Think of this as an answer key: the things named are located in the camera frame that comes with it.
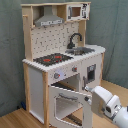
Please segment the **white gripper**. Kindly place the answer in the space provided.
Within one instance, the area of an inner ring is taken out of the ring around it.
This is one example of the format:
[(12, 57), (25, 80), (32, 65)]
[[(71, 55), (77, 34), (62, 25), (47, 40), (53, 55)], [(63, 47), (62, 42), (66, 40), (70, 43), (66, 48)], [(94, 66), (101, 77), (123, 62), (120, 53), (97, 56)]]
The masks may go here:
[(100, 117), (112, 118), (122, 108), (119, 97), (101, 86), (85, 90), (92, 93), (91, 110)]

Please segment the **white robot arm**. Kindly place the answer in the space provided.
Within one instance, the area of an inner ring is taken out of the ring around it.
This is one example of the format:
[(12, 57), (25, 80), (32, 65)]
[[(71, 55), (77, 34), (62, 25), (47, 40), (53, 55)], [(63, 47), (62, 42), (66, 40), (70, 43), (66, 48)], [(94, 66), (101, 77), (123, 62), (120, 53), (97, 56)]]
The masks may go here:
[(119, 128), (128, 128), (128, 106), (123, 107), (117, 95), (101, 86), (84, 89), (92, 94), (92, 99), (86, 98), (91, 105), (91, 110), (96, 115), (107, 118)]

